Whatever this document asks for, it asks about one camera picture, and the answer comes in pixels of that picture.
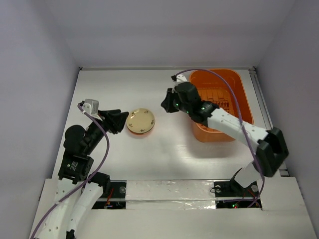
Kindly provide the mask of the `orange plastic plate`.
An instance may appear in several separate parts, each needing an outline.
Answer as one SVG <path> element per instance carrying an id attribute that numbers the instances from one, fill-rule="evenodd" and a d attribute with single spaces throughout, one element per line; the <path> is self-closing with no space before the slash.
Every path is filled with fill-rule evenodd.
<path id="1" fill-rule="evenodd" d="M 151 131 L 148 131 L 148 132 L 140 132 L 140 133 L 136 133 L 136 132 L 133 132 L 133 131 L 129 131 L 131 135 L 133 135 L 134 137 L 146 137 L 148 136 Z"/>

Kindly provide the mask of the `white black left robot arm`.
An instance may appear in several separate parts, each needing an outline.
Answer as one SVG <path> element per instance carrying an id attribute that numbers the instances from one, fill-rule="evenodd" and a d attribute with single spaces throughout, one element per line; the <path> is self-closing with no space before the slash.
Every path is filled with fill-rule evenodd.
<path id="1" fill-rule="evenodd" d="M 110 176 L 99 170 L 106 160 L 91 171 L 94 160 L 90 156 L 108 133 L 118 134 L 129 115 L 121 110 L 96 111 L 90 114 L 78 104 L 78 109 L 92 122 L 87 128 L 73 125 L 65 132 L 64 154 L 58 171 L 53 205 L 42 216 L 31 234 L 32 239 L 75 239 L 80 228 L 100 197 L 110 195 Z"/>

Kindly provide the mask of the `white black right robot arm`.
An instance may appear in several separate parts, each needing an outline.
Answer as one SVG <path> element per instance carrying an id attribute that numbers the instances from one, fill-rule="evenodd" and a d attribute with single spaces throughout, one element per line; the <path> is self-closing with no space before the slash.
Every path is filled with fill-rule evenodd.
<path id="1" fill-rule="evenodd" d="M 280 129 L 257 127 L 217 104 L 202 100 L 190 82 L 168 88 L 161 107 L 167 113 L 184 112 L 193 122 L 223 132 L 250 149 L 253 161 L 239 169 L 225 186 L 234 195 L 240 196 L 257 180 L 273 177 L 289 155 Z"/>

